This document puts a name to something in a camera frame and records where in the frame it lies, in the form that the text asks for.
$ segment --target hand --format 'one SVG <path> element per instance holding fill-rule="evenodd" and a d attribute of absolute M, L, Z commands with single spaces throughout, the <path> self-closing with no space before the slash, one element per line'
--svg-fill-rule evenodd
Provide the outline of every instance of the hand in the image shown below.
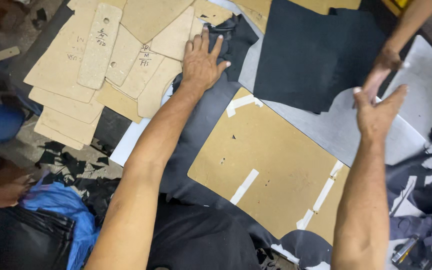
<path fill-rule="evenodd" d="M 363 84 L 363 91 L 368 95 L 368 100 L 372 105 L 376 105 L 376 95 L 386 77 L 392 70 L 399 70 L 401 66 L 398 52 L 389 48 L 381 50 L 378 57 L 374 60 L 373 68 Z"/>
<path fill-rule="evenodd" d="M 203 28 L 201 35 L 195 35 L 194 41 L 188 40 L 183 59 L 181 84 L 191 84 L 191 87 L 200 91 L 201 95 L 210 89 L 218 81 L 223 71 L 231 66 L 229 61 L 223 61 L 216 65 L 222 44 L 223 35 L 220 35 L 213 51 L 208 53 L 209 30 L 207 27 Z"/>
<path fill-rule="evenodd" d="M 399 113 L 408 91 L 406 84 L 400 85 L 390 96 L 376 106 L 369 103 L 368 95 L 360 87 L 353 89 L 357 106 L 357 125 L 361 140 L 384 143 L 394 118 Z"/>

